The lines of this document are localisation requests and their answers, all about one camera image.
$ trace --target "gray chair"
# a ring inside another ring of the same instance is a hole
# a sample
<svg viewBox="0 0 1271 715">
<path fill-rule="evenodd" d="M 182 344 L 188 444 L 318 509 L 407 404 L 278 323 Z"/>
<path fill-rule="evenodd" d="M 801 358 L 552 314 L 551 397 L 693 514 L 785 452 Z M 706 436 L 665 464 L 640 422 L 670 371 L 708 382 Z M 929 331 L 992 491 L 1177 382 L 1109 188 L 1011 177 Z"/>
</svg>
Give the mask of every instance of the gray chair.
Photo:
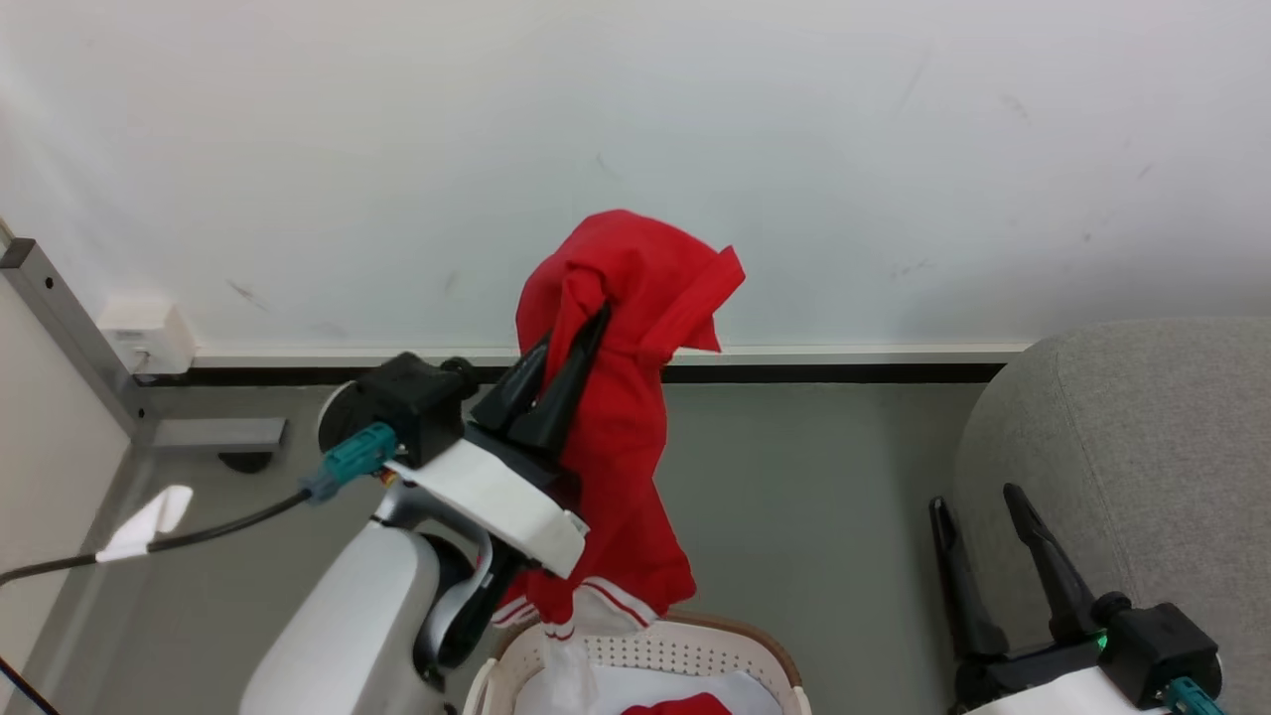
<svg viewBox="0 0 1271 715">
<path fill-rule="evenodd" d="M 949 494 L 1012 646 L 1049 611 L 1002 485 L 1024 488 L 1094 596 L 1177 603 L 1219 644 L 1232 714 L 1271 712 L 1271 319 L 1110 323 L 989 385 Z"/>
</svg>

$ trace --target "metal bracket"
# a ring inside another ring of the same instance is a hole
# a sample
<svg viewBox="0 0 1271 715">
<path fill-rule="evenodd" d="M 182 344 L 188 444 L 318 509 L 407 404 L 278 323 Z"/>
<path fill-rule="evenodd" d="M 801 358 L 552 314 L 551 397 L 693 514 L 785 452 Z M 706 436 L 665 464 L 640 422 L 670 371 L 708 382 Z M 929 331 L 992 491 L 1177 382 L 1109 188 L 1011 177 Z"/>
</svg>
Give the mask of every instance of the metal bracket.
<svg viewBox="0 0 1271 715">
<path fill-rule="evenodd" d="M 282 418 L 163 420 L 151 447 L 217 455 L 278 452 L 286 428 L 287 422 Z"/>
<path fill-rule="evenodd" d="M 0 273 L 66 354 L 114 422 L 133 443 L 156 450 L 220 455 L 273 453 L 282 446 L 287 422 L 160 420 L 145 389 L 119 362 L 97 323 L 80 304 L 48 255 L 29 237 L 15 237 L 0 220 Z"/>
<path fill-rule="evenodd" d="M 14 237 L 0 255 L 0 273 L 61 347 L 71 366 L 125 434 L 136 437 L 154 408 L 48 255 L 29 237 Z"/>
</svg>

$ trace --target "red cloth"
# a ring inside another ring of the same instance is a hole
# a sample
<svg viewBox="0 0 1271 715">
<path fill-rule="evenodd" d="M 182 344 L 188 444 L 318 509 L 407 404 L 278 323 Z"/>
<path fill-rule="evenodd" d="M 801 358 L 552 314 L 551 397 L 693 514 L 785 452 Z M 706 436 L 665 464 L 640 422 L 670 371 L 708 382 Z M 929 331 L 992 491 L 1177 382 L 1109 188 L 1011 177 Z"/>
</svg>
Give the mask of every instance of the red cloth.
<svg viewBox="0 0 1271 715">
<path fill-rule="evenodd" d="M 562 465 L 582 481 L 587 545 L 569 579 L 535 570 L 513 584 L 496 626 L 536 611 L 561 640 L 572 634 L 573 592 L 583 588 L 633 627 L 647 627 L 697 592 L 653 488 L 666 447 L 661 370 L 680 345 L 719 349 L 712 314 L 745 273 L 732 248 L 629 211 L 583 220 L 530 276 L 516 311 L 521 349 L 550 329 L 547 380 L 574 334 L 605 301 L 609 328 L 569 433 Z"/>
<path fill-rule="evenodd" d="M 716 696 L 704 692 L 688 700 L 660 702 L 653 707 L 628 707 L 623 715 L 731 715 Z"/>
</svg>

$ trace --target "white laundry basket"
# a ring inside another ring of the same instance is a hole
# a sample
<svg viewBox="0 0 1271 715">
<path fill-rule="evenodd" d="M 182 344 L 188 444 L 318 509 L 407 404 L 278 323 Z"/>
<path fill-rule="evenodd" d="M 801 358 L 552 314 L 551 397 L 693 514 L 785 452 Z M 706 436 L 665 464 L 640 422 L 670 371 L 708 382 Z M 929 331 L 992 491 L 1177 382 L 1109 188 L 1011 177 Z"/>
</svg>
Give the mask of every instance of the white laundry basket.
<svg viewBox="0 0 1271 715">
<path fill-rule="evenodd" d="M 486 662 L 464 704 L 464 715 L 513 715 L 521 687 L 539 671 L 543 626 L 512 630 Z M 671 612 L 641 634 L 585 638 L 596 665 L 643 668 L 686 676 L 745 671 L 782 706 L 783 715 L 811 715 L 803 682 L 785 649 L 764 631 L 723 618 Z"/>
</svg>

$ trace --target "cable connector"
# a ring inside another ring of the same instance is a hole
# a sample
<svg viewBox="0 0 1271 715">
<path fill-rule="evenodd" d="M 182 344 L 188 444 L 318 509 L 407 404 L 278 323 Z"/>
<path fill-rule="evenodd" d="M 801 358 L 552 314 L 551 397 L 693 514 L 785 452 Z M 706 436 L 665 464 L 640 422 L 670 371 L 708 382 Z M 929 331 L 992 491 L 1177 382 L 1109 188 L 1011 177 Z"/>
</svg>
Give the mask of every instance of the cable connector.
<svg viewBox="0 0 1271 715">
<path fill-rule="evenodd" d="M 375 423 L 337 444 L 327 452 L 318 472 L 300 480 L 300 486 L 309 490 L 309 504 L 322 504 L 357 478 L 380 471 L 397 456 L 397 436 L 384 423 Z"/>
<path fill-rule="evenodd" d="M 1221 695 L 1218 644 L 1173 603 L 1132 608 L 1129 597 L 1111 592 L 1091 613 L 1107 629 L 1099 668 L 1139 710 L 1158 707 L 1169 683 L 1183 677 L 1210 697 Z"/>
<path fill-rule="evenodd" d="M 1177 715 L 1223 715 L 1223 709 L 1191 678 L 1174 678 L 1166 688 L 1166 707 Z"/>
</svg>

